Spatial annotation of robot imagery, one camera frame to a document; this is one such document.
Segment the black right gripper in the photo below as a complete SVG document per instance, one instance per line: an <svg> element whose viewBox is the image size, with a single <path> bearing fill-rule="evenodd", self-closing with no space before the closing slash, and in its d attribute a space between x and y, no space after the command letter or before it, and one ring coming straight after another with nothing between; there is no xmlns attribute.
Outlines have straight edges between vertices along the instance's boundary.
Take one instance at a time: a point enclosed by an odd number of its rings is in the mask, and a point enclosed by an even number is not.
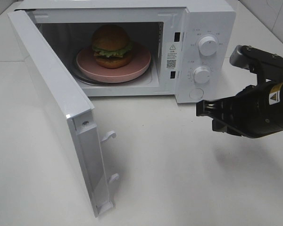
<svg viewBox="0 0 283 226"><path fill-rule="evenodd" d="M201 100L196 116L213 118L212 130L239 137L259 138L271 134L271 117L267 112L271 84L247 86L233 97Z"/></svg>

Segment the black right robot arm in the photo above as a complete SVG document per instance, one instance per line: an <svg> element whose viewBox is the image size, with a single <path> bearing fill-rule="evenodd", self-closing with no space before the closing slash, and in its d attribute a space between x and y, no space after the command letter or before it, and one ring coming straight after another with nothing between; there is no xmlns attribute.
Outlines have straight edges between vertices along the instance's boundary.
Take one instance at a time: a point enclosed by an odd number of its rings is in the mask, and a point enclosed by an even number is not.
<svg viewBox="0 0 283 226"><path fill-rule="evenodd" d="M259 138L283 131L283 82L217 101L212 130Z"/></svg>

